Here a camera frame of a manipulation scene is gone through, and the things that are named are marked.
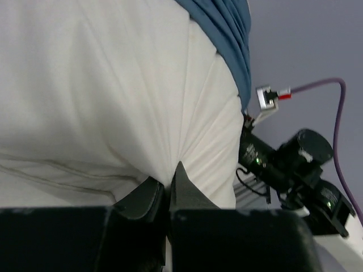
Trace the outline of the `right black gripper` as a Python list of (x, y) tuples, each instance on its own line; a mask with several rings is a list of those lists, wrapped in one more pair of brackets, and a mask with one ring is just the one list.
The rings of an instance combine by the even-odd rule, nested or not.
[(240, 136), (238, 163), (259, 180), (270, 187), (279, 187), (278, 171), (269, 161), (275, 150), (252, 134), (251, 129), (243, 128)]

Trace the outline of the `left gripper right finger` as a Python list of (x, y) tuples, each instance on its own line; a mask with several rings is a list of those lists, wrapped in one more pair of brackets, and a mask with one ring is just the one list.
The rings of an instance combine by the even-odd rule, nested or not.
[(219, 209), (189, 180), (171, 184), (173, 271), (321, 271), (312, 234), (295, 213)]

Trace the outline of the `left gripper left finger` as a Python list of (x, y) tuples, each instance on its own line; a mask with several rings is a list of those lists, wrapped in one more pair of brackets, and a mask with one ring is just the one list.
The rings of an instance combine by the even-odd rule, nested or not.
[(1, 210), (2, 271), (161, 271), (164, 187), (147, 179), (112, 206)]

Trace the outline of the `blue cartoon print pillowcase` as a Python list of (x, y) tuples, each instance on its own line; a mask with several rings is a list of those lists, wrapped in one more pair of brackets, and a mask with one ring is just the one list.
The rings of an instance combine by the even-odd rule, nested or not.
[(178, 0), (225, 60), (238, 89), (242, 110), (251, 98), (249, 35), (251, 14), (245, 0)]

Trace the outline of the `white pillow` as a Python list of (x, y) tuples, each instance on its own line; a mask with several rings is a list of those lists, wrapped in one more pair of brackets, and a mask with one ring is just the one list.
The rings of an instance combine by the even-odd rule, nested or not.
[(243, 115), (177, 1), (1, 2), (1, 206), (112, 205), (179, 163), (233, 209)]

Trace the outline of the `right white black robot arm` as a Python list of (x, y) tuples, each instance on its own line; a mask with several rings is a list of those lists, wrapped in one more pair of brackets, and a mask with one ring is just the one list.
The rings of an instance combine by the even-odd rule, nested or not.
[(242, 130), (240, 170), (276, 191), (281, 207), (295, 211), (308, 224), (315, 241), (346, 271), (362, 271), (362, 223), (353, 202), (321, 178), (322, 165), (334, 151), (319, 133), (301, 129), (278, 149)]

